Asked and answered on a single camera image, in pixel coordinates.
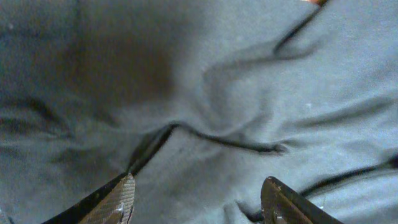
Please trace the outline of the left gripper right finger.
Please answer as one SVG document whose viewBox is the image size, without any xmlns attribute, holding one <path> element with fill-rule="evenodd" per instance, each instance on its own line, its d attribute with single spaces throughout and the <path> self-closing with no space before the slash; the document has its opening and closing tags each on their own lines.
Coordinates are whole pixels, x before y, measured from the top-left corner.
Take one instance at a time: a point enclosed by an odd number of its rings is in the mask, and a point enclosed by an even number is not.
<svg viewBox="0 0 398 224">
<path fill-rule="evenodd" d="M 261 189 L 265 224 L 343 224 L 273 176 Z"/>
</svg>

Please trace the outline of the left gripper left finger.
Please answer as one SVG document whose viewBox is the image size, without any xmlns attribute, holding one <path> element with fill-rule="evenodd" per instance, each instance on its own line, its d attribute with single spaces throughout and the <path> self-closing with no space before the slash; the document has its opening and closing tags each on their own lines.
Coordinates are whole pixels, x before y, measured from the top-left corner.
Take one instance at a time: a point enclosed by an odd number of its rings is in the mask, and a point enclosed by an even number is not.
<svg viewBox="0 0 398 224">
<path fill-rule="evenodd" d="M 125 172 L 44 224 L 130 224 L 136 183 Z"/>
</svg>

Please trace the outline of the black t-shirt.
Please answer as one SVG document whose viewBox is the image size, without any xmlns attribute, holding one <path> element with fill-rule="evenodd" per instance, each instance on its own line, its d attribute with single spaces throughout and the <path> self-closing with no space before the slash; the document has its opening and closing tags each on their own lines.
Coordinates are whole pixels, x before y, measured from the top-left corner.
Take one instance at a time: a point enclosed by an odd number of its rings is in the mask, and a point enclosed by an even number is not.
<svg viewBox="0 0 398 224">
<path fill-rule="evenodd" d="M 1 211 L 42 223 L 125 171 L 133 223 L 259 223 L 274 176 L 396 223 L 397 2 L 2 1 Z"/>
</svg>

